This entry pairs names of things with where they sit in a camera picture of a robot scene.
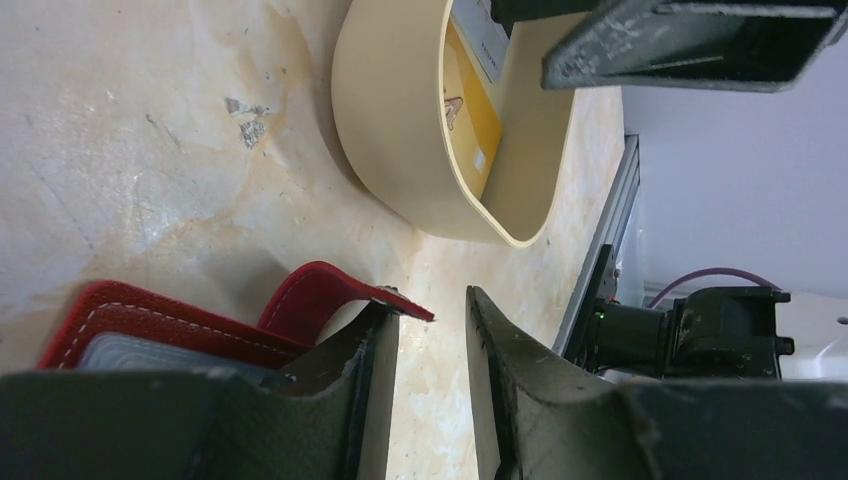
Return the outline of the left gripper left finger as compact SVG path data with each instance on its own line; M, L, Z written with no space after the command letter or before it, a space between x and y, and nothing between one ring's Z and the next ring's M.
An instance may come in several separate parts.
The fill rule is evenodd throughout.
M231 369L1 379L5 479L382 479L398 316L370 304L262 382Z

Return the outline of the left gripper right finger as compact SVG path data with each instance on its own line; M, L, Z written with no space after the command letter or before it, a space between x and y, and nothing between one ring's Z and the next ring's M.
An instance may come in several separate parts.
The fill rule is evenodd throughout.
M843 479L843 383L613 384L466 290L473 427L482 479Z

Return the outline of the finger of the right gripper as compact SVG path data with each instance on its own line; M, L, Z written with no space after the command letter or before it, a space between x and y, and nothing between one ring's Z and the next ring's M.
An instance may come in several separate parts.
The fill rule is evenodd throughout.
M492 19L584 18L542 58L546 90L791 88L847 29L844 1L494 1Z

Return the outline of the red leather card holder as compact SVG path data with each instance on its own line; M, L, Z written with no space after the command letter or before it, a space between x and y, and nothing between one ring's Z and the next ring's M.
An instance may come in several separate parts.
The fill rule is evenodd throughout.
M397 291L370 285L324 261L291 272L255 326L225 318L127 283L91 283L75 300L37 366L80 366L88 344L117 333L266 368L283 367L314 348L344 305L370 301L413 318L435 316Z

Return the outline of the gold VIP card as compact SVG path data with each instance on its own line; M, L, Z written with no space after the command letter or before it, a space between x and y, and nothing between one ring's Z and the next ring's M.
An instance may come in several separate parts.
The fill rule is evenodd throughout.
M476 59L450 20L444 37L445 124L461 178L481 198L497 156L502 125L479 76Z

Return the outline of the silver VIP card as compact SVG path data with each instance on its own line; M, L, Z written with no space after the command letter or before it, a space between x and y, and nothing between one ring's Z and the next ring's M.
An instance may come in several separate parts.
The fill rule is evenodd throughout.
M509 37L491 16L490 0L454 0L451 14L491 83L501 79Z

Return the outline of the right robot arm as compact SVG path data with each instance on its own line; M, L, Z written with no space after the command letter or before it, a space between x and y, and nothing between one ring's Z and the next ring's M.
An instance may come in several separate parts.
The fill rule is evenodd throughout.
M547 90L636 85L776 93L795 83L847 27L843 1L495 1L492 20L580 13L543 57ZM627 306L604 287L604 245L564 344L592 373L656 379L847 378L847 304L793 296L750 273L674 301Z

